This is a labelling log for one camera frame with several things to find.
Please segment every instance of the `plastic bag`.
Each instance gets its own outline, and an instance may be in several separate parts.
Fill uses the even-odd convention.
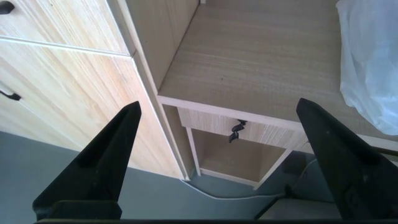
[[[345,102],[384,134],[398,135],[398,1],[340,0]]]

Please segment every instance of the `shelf surface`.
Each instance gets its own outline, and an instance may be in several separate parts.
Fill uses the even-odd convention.
[[[242,139],[228,143],[228,137],[205,131],[192,130],[199,167],[207,173],[258,183],[274,165],[285,149]]]
[[[300,98],[306,98],[357,134],[398,141],[345,104],[335,3],[201,4],[159,95],[289,121],[299,121],[295,108]]]

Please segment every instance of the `black drawer handle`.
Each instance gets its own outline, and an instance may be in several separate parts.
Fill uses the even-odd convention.
[[[12,95],[8,95],[8,94],[6,94],[5,92],[3,92],[1,90],[0,90],[0,93],[3,94],[4,96],[6,96],[9,99],[12,99],[12,100],[19,101],[21,99],[21,96],[19,96],[17,93],[13,93]]]
[[[235,139],[239,139],[239,133],[238,131],[242,131],[244,129],[244,126],[246,125],[247,121],[238,119],[238,121],[240,122],[240,124],[233,126],[232,128],[232,134],[229,136],[228,138],[228,142],[231,143],[232,141],[234,141]]]
[[[15,6],[9,1],[0,2],[0,15],[10,14],[10,12],[15,9]]]

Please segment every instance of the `white cable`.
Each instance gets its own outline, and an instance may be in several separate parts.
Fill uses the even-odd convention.
[[[317,159],[314,159],[313,161],[311,161],[310,163],[307,164],[307,166],[304,168],[303,172],[301,173],[300,177],[298,178],[298,180],[296,181],[296,183],[294,183],[292,190],[294,188],[296,188],[297,184],[300,182],[300,180],[303,178],[305,171],[307,171],[308,167],[313,164]],[[183,182],[185,185],[189,186],[190,188],[192,188],[193,190],[196,190],[197,192],[206,195],[209,198],[212,199],[216,199],[216,200],[244,200],[244,199],[252,199],[252,198],[258,198],[258,197],[263,197],[263,198],[269,198],[269,197],[283,197],[285,195],[285,193],[280,193],[280,194],[274,194],[274,195],[253,195],[253,196],[248,196],[248,197],[215,197],[212,196],[200,189],[198,189],[197,187],[189,184],[188,182],[184,181],[184,180],[180,180],[181,182]]]
[[[316,162],[316,161],[317,161],[317,159],[314,159],[313,161],[309,162],[309,163],[305,166],[303,172],[301,172],[301,174],[300,174],[300,177],[298,178],[298,180],[296,181],[296,183],[294,183],[294,185],[293,185],[293,187],[292,187],[292,191],[297,187],[297,185],[299,184],[300,180],[303,178],[303,176],[304,176],[304,174],[305,174],[305,171],[307,171],[307,169],[310,167],[310,165],[313,164],[313,163]]]

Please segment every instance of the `wood grain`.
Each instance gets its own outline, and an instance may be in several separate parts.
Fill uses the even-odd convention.
[[[77,150],[79,147],[18,101],[0,95],[0,131]]]
[[[210,170],[225,176],[259,182],[264,169],[271,167],[285,151],[282,148],[267,146],[239,139],[228,143],[228,138],[219,134],[192,130],[196,151],[202,152],[199,159],[201,171]]]
[[[127,3],[136,34],[133,37],[153,87],[158,90],[198,0],[121,0]]]
[[[189,145],[189,140],[185,128],[182,127],[178,111],[171,106],[163,106],[157,100],[157,97],[149,83],[149,79],[144,70],[139,54],[133,56],[134,64],[136,66],[137,74],[141,78],[142,84],[146,89],[146,93],[152,102],[155,114],[159,120],[164,134],[170,144],[171,150],[177,160],[177,164],[183,173],[185,180],[190,180],[192,171],[195,168],[192,152]]]
[[[129,165],[183,178],[131,57],[2,40],[0,80],[80,150],[123,106],[138,100],[142,117]]]
[[[243,117],[230,118],[183,108],[178,108],[178,113],[182,126],[224,136],[229,136],[232,133],[232,127],[239,124],[237,119],[247,121]],[[252,121],[248,121],[244,130],[239,132],[239,138],[293,150],[300,149],[308,141],[302,131]]]
[[[254,1],[227,2],[220,4],[231,6],[199,5],[160,98],[296,123],[296,105],[306,98],[355,133],[398,141],[344,102],[340,25],[331,1],[267,0],[253,6]]]
[[[170,129],[164,128],[164,131],[169,131],[171,133],[170,141],[174,141],[173,143],[176,148],[175,154],[178,156],[176,156],[176,158],[180,159],[181,167],[182,169],[185,169],[187,178],[190,179],[195,170],[195,163],[193,161],[192,151],[190,150],[191,145],[187,131],[181,125],[180,117],[178,116],[178,111],[175,107],[164,105],[163,109],[165,112],[164,118],[167,120],[170,127]],[[157,114],[159,119],[162,119],[162,115],[160,113]]]
[[[0,36],[128,54],[106,0],[10,0]]]

